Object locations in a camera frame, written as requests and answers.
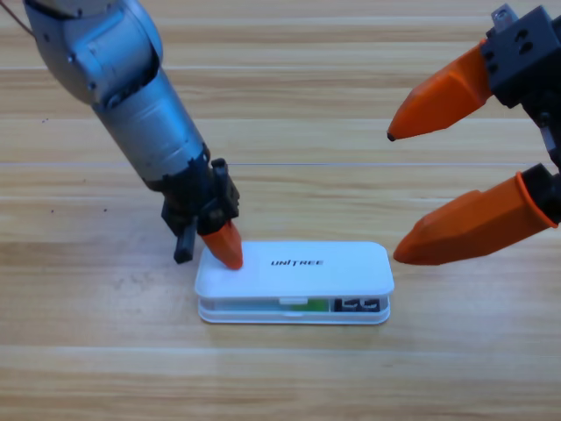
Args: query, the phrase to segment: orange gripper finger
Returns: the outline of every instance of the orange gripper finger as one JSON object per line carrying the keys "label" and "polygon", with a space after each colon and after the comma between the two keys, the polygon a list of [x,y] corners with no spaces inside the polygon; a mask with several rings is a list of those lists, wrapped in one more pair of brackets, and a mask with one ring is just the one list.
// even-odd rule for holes
{"label": "orange gripper finger", "polygon": [[217,232],[202,235],[201,238],[212,254],[228,268],[240,269],[244,266],[242,239],[231,221]]}
{"label": "orange gripper finger", "polygon": [[486,103],[493,93],[480,51],[484,42],[411,91],[387,130],[390,140],[443,130]]}
{"label": "orange gripper finger", "polygon": [[394,258],[412,265],[442,265],[485,256],[556,227],[536,206],[518,173],[425,216],[397,246]]}

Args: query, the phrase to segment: table surface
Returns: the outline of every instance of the table surface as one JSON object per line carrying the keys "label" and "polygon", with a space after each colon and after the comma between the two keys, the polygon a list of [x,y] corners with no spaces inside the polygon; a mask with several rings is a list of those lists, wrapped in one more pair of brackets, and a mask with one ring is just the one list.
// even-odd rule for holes
{"label": "table surface", "polygon": [[[494,98],[449,130],[386,139],[410,89],[477,43],[499,4],[144,4],[181,99],[231,163],[245,239],[391,255],[427,212],[550,164],[523,110]],[[381,326],[207,325],[200,242],[174,264],[160,196],[5,13],[0,36],[0,419],[561,419],[556,230],[438,268],[392,260]]]}

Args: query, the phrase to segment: white plastic case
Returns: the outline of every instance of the white plastic case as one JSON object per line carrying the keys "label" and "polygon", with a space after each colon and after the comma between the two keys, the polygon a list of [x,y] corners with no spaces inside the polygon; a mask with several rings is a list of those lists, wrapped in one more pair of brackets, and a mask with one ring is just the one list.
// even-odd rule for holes
{"label": "white plastic case", "polygon": [[211,323],[376,325],[390,315],[394,278],[372,242],[244,241],[230,270],[205,248],[195,281]]}

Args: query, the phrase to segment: black label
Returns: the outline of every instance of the black label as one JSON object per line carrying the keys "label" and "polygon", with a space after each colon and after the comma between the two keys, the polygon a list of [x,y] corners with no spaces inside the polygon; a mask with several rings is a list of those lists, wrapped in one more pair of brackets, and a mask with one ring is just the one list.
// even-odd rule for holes
{"label": "black label", "polygon": [[323,260],[273,260],[271,266],[322,266]]}

